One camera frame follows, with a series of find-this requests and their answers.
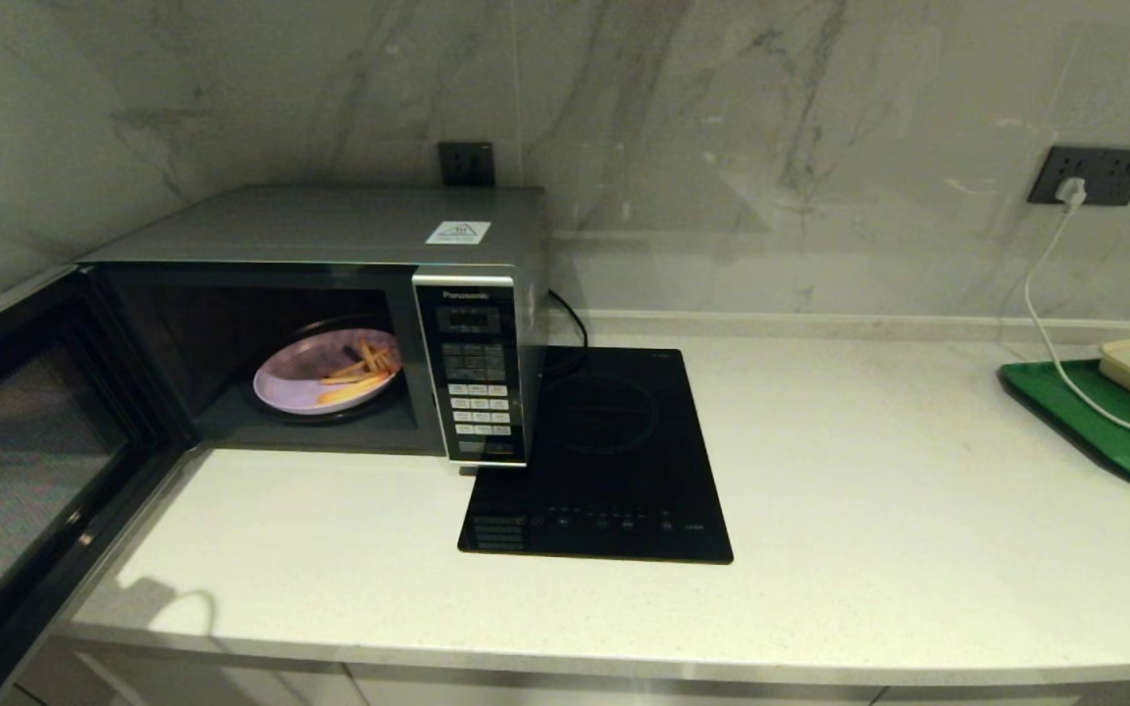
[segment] green tray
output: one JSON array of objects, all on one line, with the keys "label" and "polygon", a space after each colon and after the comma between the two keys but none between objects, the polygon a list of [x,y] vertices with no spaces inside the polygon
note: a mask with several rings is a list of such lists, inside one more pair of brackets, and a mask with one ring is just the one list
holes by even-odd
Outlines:
[{"label": "green tray", "polygon": [[[1119,419],[1130,421],[1130,392],[1097,369],[1099,360],[1062,363],[1067,376],[1087,396]],[[1077,398],[1053,363],[1015,363],[997,371],[1000,383],[1019,402],[1036,412],[1099,464],[1130,477],[1130,430],[1105,419]]]}]

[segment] microwave control panel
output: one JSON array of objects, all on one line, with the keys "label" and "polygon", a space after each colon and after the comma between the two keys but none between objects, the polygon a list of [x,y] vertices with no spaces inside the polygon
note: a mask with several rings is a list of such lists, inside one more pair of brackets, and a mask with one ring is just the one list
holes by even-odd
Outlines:
[{"label": "microwave control panel", "polygon": [[414,279],[447,455],[462,464],[525,464],[512,280]]}]

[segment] plate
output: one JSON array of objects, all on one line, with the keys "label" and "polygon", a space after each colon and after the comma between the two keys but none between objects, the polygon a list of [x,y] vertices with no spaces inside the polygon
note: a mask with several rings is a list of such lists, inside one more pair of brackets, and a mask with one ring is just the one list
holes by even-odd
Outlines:
[{"label": "plate", "polygon": [[[354,363],[345,348],[359,350],[362,337],[365,343],[372,347],[390,348],[390,378],[355,398],[341,399],[328,406],[318,402],[323,393],[345,387],[341,384],[322,384],[320,381],[333,371]],[[350,410],[351,407],[363,406],[370,399],[376,398],[395,381],[402,367],[394,335],[386,331],[346,328],[346,330],[310,335],[278,350],[257,371],[251,387],[255,391],[257,398],[273,410],[290,415],[329,415],[329,412]]]}]

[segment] white cable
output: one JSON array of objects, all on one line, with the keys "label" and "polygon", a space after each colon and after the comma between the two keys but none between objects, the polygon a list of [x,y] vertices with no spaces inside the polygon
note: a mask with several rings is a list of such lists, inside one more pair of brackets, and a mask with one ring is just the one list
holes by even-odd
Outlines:
[{"label": "white cable", "polygon": [[1036,314],[1036,308],[1032,307],[1032,279],[1036,277],[1036,272],[1044,267],[1044,260],[1049,259],[1049,255],[1053,253],[1054,247],[1058,247],[1058,242],[1062,238],[1063,229],[1067,229],[1067,224],[1071,223],[1072,216],[1076,211],[1080,210],[1080,204],[1084,204],[1084,198],[1087,192],[1084,189],[1083,178],[1068,178],[1061,183],[1058,188],[1058,199],[1067,204],[1067,210],[1062,213],[1062,220],[1058,224],[1058,229],[1053,233],[1052,241],[1049,241],[1049,247],[1045,247],[1044,254],[1036,260],[1035,264],[1032,264],[1032,269],[1027,272],[1027,278],[1023,281],[1023,303],[1027,304],[1027,313],[1031,315],[1033,324],[1036,325],[1036,331],[1040,331],[1041,339],[1044,339],[1044,348],[1049,349],[1050,360],[1053,361],[1053,366],[1058,368],[1058,376],[1062,378],[1062,382],[1071,389],[1071,392],[1076,394],[1077,398],[1081,399],[1084,403],[1088,407],[1093,407],[1098,415],[1102,415],[1105,419],[1113,421],[1121,426],[1122,428],[1130,429],[1130,421],[1124,421],[1119,419],[1119,417],[1113,416],[1107,412],[1102,406],[1098,406],[1093,401],[1093,398],[1087,396],[1084,390],[1080,390],[1079,385],[1071,382],[1070,375],[1067,375],[1067,371],[1062,369],[1062,360],[1058,358],[1058,352],[1053,350],[1053,341],[1049,339],[1049,333],[1044,331],[1044,324],[1041,323],[1040,316]]}]

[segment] microwave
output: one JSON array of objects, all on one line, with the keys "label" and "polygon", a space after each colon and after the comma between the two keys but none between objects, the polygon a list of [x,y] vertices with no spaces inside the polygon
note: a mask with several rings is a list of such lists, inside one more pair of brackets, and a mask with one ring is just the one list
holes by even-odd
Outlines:
[{"label": "microwave", "polygon": [[[0,687],[197,450],[525,465],[547,234],[536,189],[243,188],[1,295]],[[393,340],[394,375],[336,412],[266,402],[266,361],[329,331]]]}]

